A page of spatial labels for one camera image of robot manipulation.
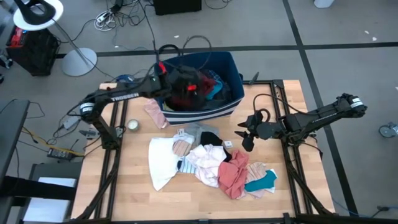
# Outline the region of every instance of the wooden tabletop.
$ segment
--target wooden tabletop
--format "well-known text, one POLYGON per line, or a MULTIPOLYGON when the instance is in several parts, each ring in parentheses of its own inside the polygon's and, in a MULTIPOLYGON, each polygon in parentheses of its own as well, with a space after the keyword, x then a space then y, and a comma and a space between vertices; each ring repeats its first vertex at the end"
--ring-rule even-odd
MULTIPOLYGON (((304 96, 298 80, 285 80, 285 91, 289 104, 298 110, 306 111, 304 96)), ((245 97, 231 116, 217 118, 203 123, 217 127, 220 138, 232 141, 233 150, 244 149, 241 146, 242 138, 234 131, 243 131, 237 126, 253 113, 252 100, 259 93, 270 93, 267 85, 244 86, 245 97)), ((240 199, 231 200, 220 189, 206 186, 193 174, 177 173, 175 177, 160 191, 152 186, 148 167, 149 142, 154 137, 172 138, 178 128, 183 126, 168 126, 159 130, 144 111, 143 105, 147 99, 137 98, 130 100, 126 116, 126 122, 137 119, 140 122, 140 130, 137 132, 126 131, 123 137, 123 148, 119 166, 118 182, 116 187, 115 204, 113 208, 113 221, 132 220, 195 220, 195 219, 219 219, 219 218, 275 218, 282 217, 285 212, 294 216, 292 199, 290 196, 287 172, 280 140, 255 139, 255 147, 249 154, 249 164, 253 162, 265 162, 268 169, 274 169, 278 175, 275 181, 274 194, 266 192, 263 198, 253 199, 250 195, 240 199)), ((256 108, 268 108, 271 112, 271 121, 275 120, 272 99, 261 96, 256 100, 256 108)), ((110 120, 112 105, 108 105, 103 111, 103 118, 110 120)), ((316 146, 313 139, 307 143, 316 146)), ((90 152, 98 146, 99 141, 89 147, 90 152)), ((334 212, 331 195, 323 170, 319 153, 316 149, 302 145, 299 148, 302 158, 305 177, 308 187, 321 203, 334 212)), ((100 181, 103 165, 104 150, 97 149, 85 158, 79 184, 73 205, 72 217, 75 218, 84 211, 91 202, 100 181)), ((300 187, 297 186, 302 210, 304 203, 300 187)), ((108 193, 104 196, 102 215, 106 213, 108 193)))

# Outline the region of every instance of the white lamp base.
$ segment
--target white lamp base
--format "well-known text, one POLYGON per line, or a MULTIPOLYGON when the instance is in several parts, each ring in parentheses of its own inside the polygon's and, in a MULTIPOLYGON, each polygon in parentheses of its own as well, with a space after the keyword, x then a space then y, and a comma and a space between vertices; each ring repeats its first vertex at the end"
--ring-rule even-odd
POLYGON ((87 74, 97 64, 97 54, 94 50, 88 48, 79 48, 80 52, 85 56, 86 62, 82 60, 76 50, 67 53, 62 60, 62 71, 73 77, 87 74))

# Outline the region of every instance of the gray fabric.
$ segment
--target gray fabric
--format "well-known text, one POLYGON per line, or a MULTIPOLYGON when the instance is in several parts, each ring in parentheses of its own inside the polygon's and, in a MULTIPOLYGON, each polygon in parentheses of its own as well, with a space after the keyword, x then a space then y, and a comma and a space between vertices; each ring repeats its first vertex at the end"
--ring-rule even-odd
POLYGON ((210 125, 201 124, 199 122, 188 124, 188 126, 185 128, 185 132, 195 137, 192 148, 195 148, 200 144, 201 133, 205 131, 212 132, 217 136, 219 135, 218 128, 212 127, 210 125))

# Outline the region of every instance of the pink towel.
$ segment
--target pink towel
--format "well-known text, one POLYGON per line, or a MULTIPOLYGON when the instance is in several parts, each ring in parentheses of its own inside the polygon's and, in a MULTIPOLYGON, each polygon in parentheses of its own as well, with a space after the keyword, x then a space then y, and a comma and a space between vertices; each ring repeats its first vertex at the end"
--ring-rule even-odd
POLYGON ((144 105, 144 110, 149 114, 149 116, 151 116, 152 120, 154 120, 157 128, 162 129, 167 126, 168 122, 162 111, 160 110, 160 107, 157 104, 156 100, 148 100, 147 103, 144 105))
POLYGON ((240 198, 248 176, 246 165, 249 156, 239 150, 232 152, 229 162, 222 162, 218 169, 218 185, 231 199, 240 198))

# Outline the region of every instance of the blue laundry basket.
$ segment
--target blue laundry basket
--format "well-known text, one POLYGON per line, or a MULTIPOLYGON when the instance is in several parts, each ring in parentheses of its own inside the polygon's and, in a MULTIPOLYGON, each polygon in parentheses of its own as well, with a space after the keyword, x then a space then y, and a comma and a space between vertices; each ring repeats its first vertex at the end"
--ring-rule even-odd
MULTIPOLYGON (((181 57, 174 57, 165 62, 178 66, 184 65, 200 68, 209 56, 209 52, 187 54, 181 57)), ((174 68, 165 64, 166 70, 170 73, 174 68)), ((203 69, 216 72, 231 88, 232 101, 220 108, 206 111, 167 111, 163 110, 163 101, 157 100, 164 116, 171 125, 187 124, 207 119, 218 118, 230 115, 239 105, 244 97, 242 78, 236 68, 234 59, 229 52, 212 52, 209 61, 203 69)))

